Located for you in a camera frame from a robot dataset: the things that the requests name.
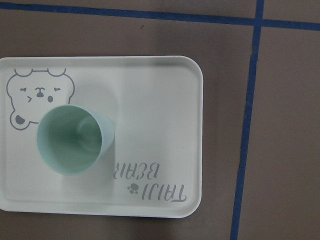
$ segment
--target blue tape line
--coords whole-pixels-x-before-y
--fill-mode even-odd
[[[255,10],[255,25],[253,28],[253,36],[252,36],[253,52],[250,58],[248,83],[247,83],[246,97],[245,97],[245,109],[244,109],[242,138],[241,138],[241,146],[240,146],[240,163],[239,163],[239,169],[238,169],[237,178],[236,178],[230,240],[238,239],[263,12],[264,12],[264,0],[257,0],[256,10]]]
[[[283,28],[283,29],[300,29],[320,31],[320,23],[298,22],[298,21],[281,21],[281,20],[262,20],[263,27]]]
[[[253,18],[0,2],[0,9],[253,26]]]

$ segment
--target bear illustration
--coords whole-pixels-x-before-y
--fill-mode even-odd
[[[26,129],[30,123],[38,124],[52,108],[69,104],[75,92],[74,81],[66,69],[58,74],[46,70],[29,70],[24,74],[14,69],[6,85],[13,111],[10,123],[17,130]]]

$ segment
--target white tray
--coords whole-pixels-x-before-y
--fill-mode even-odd
[[[36,145],[41,117],[68,103],[115,126],[104,158],[73,176],[49,169]],[[201,201],[202,108],[202,72],[184,56],[2,58],[0,208],[186,217]]]

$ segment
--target tray rim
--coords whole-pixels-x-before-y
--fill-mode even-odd
[[[137,60],[144,60],[144,59],[182,59],[189,64],[193,65],[196,69],[197,72],[197,81],[199,81],[199,90],[200,90],[200,96],[199,96],[199,116],[200,116],[200,121],[199,121],[199,132],[200,135],[199,141],[198,141],[198,146],[199,146],[199,154],[198,154],[198,159],[197,162],[199,164],[199,169],[197,173],[199,174],[199,187],[197,189],[197,199],[196,201],[192,202],[195,203],[193,204],[192,207],[190,207],[190,211],[185,213],[185,214],[180,214],[180,215],[175,215],[175,214],[134,214],[134,213],[129,213],[129,214],[121,214],[117,212],[111,212],[111,213],[99,213],[99,212],[87,212],[87,211],[68,211],[64,210],[62,211],[52,211],[52,210],[32,210],[32,209],[12,209],[10,207],[6,207],[6,203],[9,202],[20,202],[16,200],[10,200],[7,199],[3,194],[2,191],[0,190],[0,209],[3,211],[7,212],[27,212],[27,213],[53,213],[53,214],[76,214],[76,215],[100,215],[100,216],[128,216],[128,217],[151,217],[151,218],[185,218],[191,214],[193,214],[199,207],[201,200],[202,200],[202,143],[203,143],[203,73],[201,71],[200,66],[195,62],[193,59],[187,56],[183,55],[138,55],[138,56],[22,56],[22,57],[2,57],[0,58],[0,71],[1,71],[1,65],[5,61],[12,61],[12,60],[93,60],[93,59],[101,59],[101,60],[108,60],[108,59],[137,59]],[[54,204],[60,205],[60,204],[66,204],[66,203],[61,203],[61,202],[55,202]]]

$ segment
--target mint green cup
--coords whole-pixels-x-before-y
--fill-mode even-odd
[[[111,120],[75,105],[50,110],[40,121],[37,146],[44,162],[55,172],[76,175],[89,169],[111,146]]]

